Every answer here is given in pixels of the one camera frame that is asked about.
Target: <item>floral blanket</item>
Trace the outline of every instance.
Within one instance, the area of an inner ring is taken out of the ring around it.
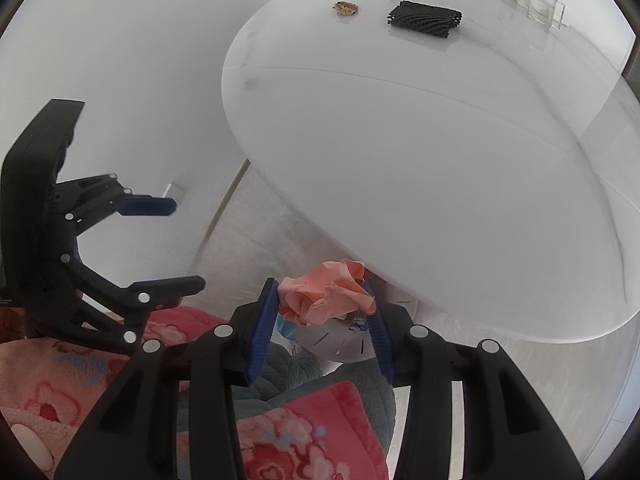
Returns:
[[[0,309],[0,411],[10,427],[26,426],[41,441],[44,448],[38,444],[32,458],[53,478],[78,427],[127,357],[51,338],[16,339],[16,315]],[[179,306],[153,313],[144,339],[180,344],[222,322]],[[382,448],[348,381],[244,418],[238,433],[248,480],[388,479]],[[188,441],[188,432],[177,435],[179,461],[188,462]]]

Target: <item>pink paper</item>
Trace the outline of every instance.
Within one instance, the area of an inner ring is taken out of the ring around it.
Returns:
[[[284,278],[278,287],[279,312],[301,326],[322,325],[355,310],[373,314],[373,298],[356,282],[363,280],[364,272],[363,264],[345,258],[325,262],[299,278]]]

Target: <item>metal rivet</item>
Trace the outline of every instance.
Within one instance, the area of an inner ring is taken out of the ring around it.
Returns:
[[[213,333],[218,337],[229,337],[234,332],[234,328],[231,325],[218,325],[213,329]]]
[[[136,339],[138,339],[138,336],[136,335],[135,332],[132,332],[131,330],[127,330],[124,333],[124,341],[127,343],[135,343]]]
[[[152,354],[160,349],[160,342],[158,339],[150,339],[142,345],[142,349],[148,353]]]
[[[495,354],[500,349],[500,345],[493,339],[485,339],[482,341],[482,350],[489,352],[489,354]]]
[[[409,329],[409,334],[411,334],[413,337],[423,338],[429,335],[429,329],[424,325],[413,325]]]

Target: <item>wall outlet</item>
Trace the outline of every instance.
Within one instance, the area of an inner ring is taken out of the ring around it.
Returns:
[[[177,205],[180,205],[182,199],[184,198],[185,193],[187,193],[183,188],[178,186],[175,182],[169,184],[169,187],[164,192],[165,198],[173,198]]]

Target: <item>floor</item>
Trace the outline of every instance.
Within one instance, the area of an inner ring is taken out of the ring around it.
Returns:
[[[301,220],[252,167],[240,181],[218,224],[194,263],[207,280],[188,302],[228,317],[236,306],[255,301],[268,277],[297,276],[325,260],[346,256]],[[415,320],[447,340],[473,345],[485,337],[500,342],[540,395],[581,462],[607,425],[638,347],[638,316],[615,332],[578,344],[541,344],[503,336],[419,303]],[[462,390],[454,392],[450,478],[462,477]],[[387,463],[390,476],[400,449],[408,388],[396,390],[398,416]]]

